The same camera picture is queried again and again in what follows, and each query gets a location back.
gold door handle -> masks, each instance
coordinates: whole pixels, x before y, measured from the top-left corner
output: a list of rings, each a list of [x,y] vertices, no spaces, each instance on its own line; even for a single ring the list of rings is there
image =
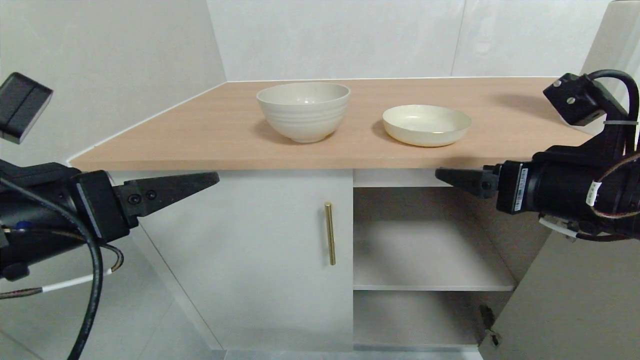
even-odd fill
[[[324,213],[326,215],[326,235],[329,239],[329,263],[335,265],[335,240],[333,239],[333,213],[331,202],[325,202]]]

ceramic bowl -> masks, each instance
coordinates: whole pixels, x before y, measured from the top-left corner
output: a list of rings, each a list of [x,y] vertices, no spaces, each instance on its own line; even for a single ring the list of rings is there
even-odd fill
[[[347,112],[351,90],[334,83],[277,85],[257,95],[269,125],[295,142],[318,142],[334,132]]]
[[[382,114],[387,133],[410,145],[437,147],[457,142],[471,126],[458,110],[432,105],[402,105]]]

floor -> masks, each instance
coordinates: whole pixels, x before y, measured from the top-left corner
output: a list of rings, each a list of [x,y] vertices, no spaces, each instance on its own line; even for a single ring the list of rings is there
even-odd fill
[[[482,360],[476,351],[469,352],[216,352],[214,360]]]

white cabinet door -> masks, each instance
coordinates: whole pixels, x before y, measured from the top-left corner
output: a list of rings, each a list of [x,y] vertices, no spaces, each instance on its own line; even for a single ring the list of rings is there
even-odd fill
[[[484,360],[637,359],[640,241],[552,233],[492,329]]]
[[[141,223],[224,349],[353,348],[352,170],[220,172]]]

wall tile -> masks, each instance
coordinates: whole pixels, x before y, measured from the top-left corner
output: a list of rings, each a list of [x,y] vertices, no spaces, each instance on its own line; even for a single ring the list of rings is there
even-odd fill
[[[72,155],[225,81],[205,0],[0,3],[4,79],[54,90],[20,145],[18,165]]]
[[[223,360],[225,351],[211,350],[174,302],[138,360]]]
[[[124,252],[125,262],[104,278],[100,308],[83,353],[87,359],[137,359],[173,302],[172,294],[129,237],[112,244]],[[104,252],[105,264],[114,260]],[[23,280],[0,281],[0,289],[42,286],[90,273],[89,253],[83,247],[32,265],[31,275]],[[2,328],[44,359],[66,359],[80,328],[90,288],[86,283],[3,300]],[[202,341],[199,334],[196,338]]]
[[[609,0],[467,0],[453,76],[579,72]]]
[[[208,0],[227,79],[449,76],[464,0]]]
[[[2,360],[40,360],[22,346],[0,332],[0,359]]]

